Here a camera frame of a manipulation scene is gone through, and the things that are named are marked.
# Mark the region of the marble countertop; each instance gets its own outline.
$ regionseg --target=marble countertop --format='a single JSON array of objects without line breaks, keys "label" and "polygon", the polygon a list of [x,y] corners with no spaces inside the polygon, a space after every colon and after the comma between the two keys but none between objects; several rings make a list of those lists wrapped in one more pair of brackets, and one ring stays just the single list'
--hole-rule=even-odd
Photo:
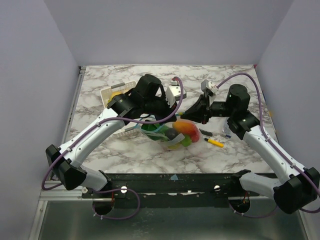
[{"label": "marble countertop", "polygon": [[[216,85],[226,77],[246,72],[258,81],[252,65],[101,65],[88,66],[85,71],[70,135],[73,138],[104,109],[100,90],[122,82],[138,81],[144,74],[152,74],[166,87],[174,76],[183,81],[187,98],[183,100],[179,112],[188,109],[202,93],[200,83],[211,80]],[[224,101],[229,86],[235,83],[247,87],[251,96],[249,110],[257,117],[258,98],[252,82],[246,76],[237,76],[224,84],[216,101]],[[272,120],[263,100],[264,126],[275,139]],[[106,173],[236,173],[249,169],[256,173],[272,172],[270,167],[236,137],[225,138],[222,128],[226,118],[211,118],[206,125],[197,124],[201,129],[213,132],[213,139],[224,143],[223,148],[197,142],[188,148],[165,151],[160,145],[141,133],[138,136],[109,137],[85,160],[84,166]]]}]

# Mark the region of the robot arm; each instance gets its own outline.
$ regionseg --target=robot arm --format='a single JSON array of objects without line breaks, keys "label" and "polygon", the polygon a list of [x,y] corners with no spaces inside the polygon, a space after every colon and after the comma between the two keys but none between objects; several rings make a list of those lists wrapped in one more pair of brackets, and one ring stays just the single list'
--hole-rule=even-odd
[{"label": "robot arm", "polygon": [[[161,96],[156,96],[158,89]],[[72,190],[83,186],[96,191],[109,189],[110,180],[103,171],[92,170],[82,164],[97,146],[129,122],[120,119],[102,122],[116,117],[137,119],[142,114],[155,115],[156,120],[164,119],[177,106],[177,92],[172,89],[168,87],[165,92],[158,78],[146,74],[140,78],[135,88],[115,96],[109,102],[108,108],[73,139],[60,147],[50,145],[45,151],[48,163],[51,166],[59,158],[54,164],[53,172],[65,188]],[[173,115],[165,122],[174,122],[176,119]]]},{"label": "robot arm", "polygon": [[[205,86],[202,89],[204,94],[185,111],[181,118],[206,124],[211,117],[228,117],[227,123],[230,130],[255,150],[278,177],[278,179],[271,179],[243,170],[235,174],[237,184],[246,191],[274,199],[279,208],[288,214],[317,198],[316,191],[297,168],[304,172],[317,187],[320,180],[319,172],[313,167],[307,169],[296,161],[264,129],[267,138],[265,137],[259,119],[248,111],[250,95],[245,86],[232,85],[224,102],[213,102],[210,105],[208,105],[210,96],[206,93],[211,93],[211,97],[214,98],[217,87],[208,83],[201,86]],[[272,145],[278,148],[291,161],[291,164]]]}]

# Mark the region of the marker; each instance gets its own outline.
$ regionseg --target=marker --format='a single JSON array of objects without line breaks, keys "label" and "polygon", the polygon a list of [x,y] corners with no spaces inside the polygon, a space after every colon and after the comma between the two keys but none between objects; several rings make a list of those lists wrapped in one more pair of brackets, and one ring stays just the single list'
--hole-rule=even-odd
[{"label": "marker", "polygon": [[204,140],[212,145],[215,145],[217,147],[220,147],[220,148],[223,148],[224,147],[224,144],[221,143],[221,142],[218,142],[218,141],[215,141],[215,140],[212,140],[212,139],[209,139],[209,138],[204,138]]}]

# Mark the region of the white container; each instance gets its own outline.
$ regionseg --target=white container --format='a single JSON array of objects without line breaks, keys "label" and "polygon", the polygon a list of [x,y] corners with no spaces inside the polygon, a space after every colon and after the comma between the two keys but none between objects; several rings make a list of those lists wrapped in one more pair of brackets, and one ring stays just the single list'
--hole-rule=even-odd
[{"label": "white container", "polygon": [[[103,107],[106,108],[108,106],[108,102],[110,101],[110,97],[114,92],[126,93],[130,89],[134,88],[137,85],[135,81],[123,82],[113,86],[108,86],[100,90],[100,96],[102,99]],[[139,133],[139,131],[134,128],[136,124],[134,122],[130,122],[128,125],[124,126],[120,130],[114,132],[111,137],[127,137],[134,134]]]}]

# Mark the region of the gray wall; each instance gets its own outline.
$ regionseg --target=gray wall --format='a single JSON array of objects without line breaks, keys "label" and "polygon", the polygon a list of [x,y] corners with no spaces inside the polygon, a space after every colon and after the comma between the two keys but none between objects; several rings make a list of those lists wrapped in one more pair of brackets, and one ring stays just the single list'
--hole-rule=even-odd
[{"label": "gray wall", "polygon": [[44,0],[80,65],[256,64],[292,0]]},{"label": "gray wall", "polygon": [[27,239],[79,69],[42,0],[0,1],[0,238]]},{"label": "gray wall", "polygon": [[[306,167],[318,170],[319,24],[320,2],[295,0],[257,67],[281,146]],[[320,223],[320,214],[313,220]]]}]

